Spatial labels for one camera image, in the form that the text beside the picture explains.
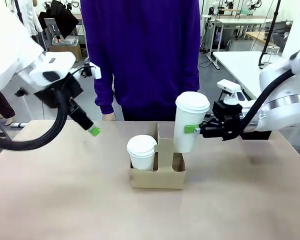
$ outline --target green tape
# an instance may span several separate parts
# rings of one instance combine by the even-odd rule
[[[196,129],[199,128],[199,125],[186,125],[184,126],[184,133],[185,134],[194,134]]]
[[[95,137],[100,133],[100,128],[95,126],[91,130],[89,130],[89,133],[91,133],[91,135]]]

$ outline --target dark pants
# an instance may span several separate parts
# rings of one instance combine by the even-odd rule
[[[9,119],[15,116],[14,109],[10,106],[5,96],[0,92],[0,114],[5,118]]]
[[[143,108],[127,108],[122,106],[122,114],[125,121],[174,122],[176,107],[154,105]]]

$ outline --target paper cup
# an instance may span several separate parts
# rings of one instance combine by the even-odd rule
[[[157,141],[149,135],[137,135],[131,138],[126,146],[135,169],[152,171],[155,161]]]
[[[197,133],[185,134],[186,125],[199,125],[209,111],[210,103],[207,97],[199,92],[186,91],[177,97],[175,104],[176,115],[174,125],[174,151],[176,153],[190,152]]]

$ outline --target short white cup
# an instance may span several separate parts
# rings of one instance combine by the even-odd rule
[[[157,141],[149,135],[137,135],[126,145],[130,154],[132,166],[135,169],[152,171],[155,161],[155,146]]]
[[[196,91],[183,92],[176,98],[176,115],[174,125],[174,151],[176,153],[190,152],[197,133],[185,134],[186,125],[199,125],[209,111],[210,103],[207,97]]]

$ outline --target cup lid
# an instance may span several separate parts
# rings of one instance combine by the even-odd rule
[[[210,108],[208,98],[196,91],[185,91],[181,93],[176,98],[175,104],[181,110],[194,114],[206,113]]]
[[[155,152],[157,141],[149,135],[137,135],[126,145],[129,154],[137,157],[147,157]]]

